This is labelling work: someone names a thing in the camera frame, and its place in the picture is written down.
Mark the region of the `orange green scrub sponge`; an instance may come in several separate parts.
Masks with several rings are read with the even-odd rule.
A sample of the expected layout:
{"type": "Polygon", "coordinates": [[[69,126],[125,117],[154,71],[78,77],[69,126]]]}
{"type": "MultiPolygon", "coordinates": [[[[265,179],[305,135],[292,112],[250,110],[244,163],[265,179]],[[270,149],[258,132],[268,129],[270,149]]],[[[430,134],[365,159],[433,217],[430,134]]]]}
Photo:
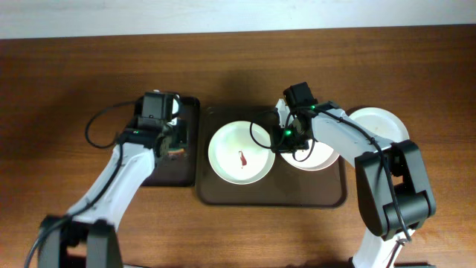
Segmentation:
{"type": "Polygon", "coordinates": [[[169,157],[179,157],[182,156],[186,153],[186,150],[184,148],[179,148],[179,149],[173,149],[173,150],[168,150],[167,155],[169,157]]]}

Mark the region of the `white plate with red sauce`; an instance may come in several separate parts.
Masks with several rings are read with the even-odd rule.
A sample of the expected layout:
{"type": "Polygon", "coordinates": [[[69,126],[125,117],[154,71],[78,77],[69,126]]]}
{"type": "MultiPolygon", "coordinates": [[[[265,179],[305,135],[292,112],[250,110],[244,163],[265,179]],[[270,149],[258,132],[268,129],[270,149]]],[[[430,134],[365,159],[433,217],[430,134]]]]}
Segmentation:
{"type": "Polygon", "coordinates": [[[340,156],[325,143],[308,140],[307,144],[309,145],[307,150],[280,155],[291,166],[305,171],[323,170],[332,165],[340,156]]]}

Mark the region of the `cream plate with red stain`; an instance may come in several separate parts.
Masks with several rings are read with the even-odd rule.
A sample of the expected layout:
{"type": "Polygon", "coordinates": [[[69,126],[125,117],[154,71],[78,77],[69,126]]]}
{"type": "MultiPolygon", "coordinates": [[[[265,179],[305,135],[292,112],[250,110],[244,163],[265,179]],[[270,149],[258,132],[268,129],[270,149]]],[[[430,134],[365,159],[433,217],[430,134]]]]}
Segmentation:
{"type": "Polygon", "coordinates": [[[224,181],[249,185],[271,170],[275,154],[269,149],[270,135],[249,121],[233,121],[220,127],[208,145],[208,160],[224,181]]]}

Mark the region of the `light blue stained plate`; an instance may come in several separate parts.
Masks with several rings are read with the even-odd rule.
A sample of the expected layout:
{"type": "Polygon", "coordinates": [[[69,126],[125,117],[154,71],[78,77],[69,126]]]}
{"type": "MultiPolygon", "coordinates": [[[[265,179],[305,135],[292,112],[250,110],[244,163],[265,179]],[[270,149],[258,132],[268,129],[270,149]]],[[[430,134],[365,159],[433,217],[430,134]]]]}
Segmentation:
{"type": "Polygon", "coordinates": [[[410,138],[403,122],[393,113],[377,108],[365,107],[352,112],[349,117],[367,130],[383,138],[401,142],[410,138]]]}

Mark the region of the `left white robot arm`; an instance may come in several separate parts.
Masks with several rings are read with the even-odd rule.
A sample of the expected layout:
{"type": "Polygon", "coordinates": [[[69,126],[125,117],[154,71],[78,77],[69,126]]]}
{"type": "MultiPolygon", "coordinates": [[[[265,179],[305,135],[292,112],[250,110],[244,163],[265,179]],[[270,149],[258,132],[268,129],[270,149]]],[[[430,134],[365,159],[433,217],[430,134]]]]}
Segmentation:
{"type": "Polygon", "coordinates": [[[24,265],[124,267],[117,230],[137,190],[168,153],[183,104],[178,94],[147,92],[131,101],[135,111],[108,145],[112,156],[94,184],[67,212],[41,223],[24,265]]]}

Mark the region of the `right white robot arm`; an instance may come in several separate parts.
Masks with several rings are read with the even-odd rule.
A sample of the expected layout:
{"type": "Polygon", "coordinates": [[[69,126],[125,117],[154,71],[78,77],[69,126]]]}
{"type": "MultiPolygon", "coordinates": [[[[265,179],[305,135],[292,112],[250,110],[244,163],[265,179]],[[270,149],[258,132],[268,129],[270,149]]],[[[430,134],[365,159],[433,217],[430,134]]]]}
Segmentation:
{"type": "Polygon", "coordinates": [[[274,113],[280,123],[271,130],[272,152],[294,153],[319,141],[354,167],[366,230],[352,267],[394,267],[412,234],[437,208],[417,144],[372,133],[336,103],[319,103],[307,83],[284,90],[274,113]]]}

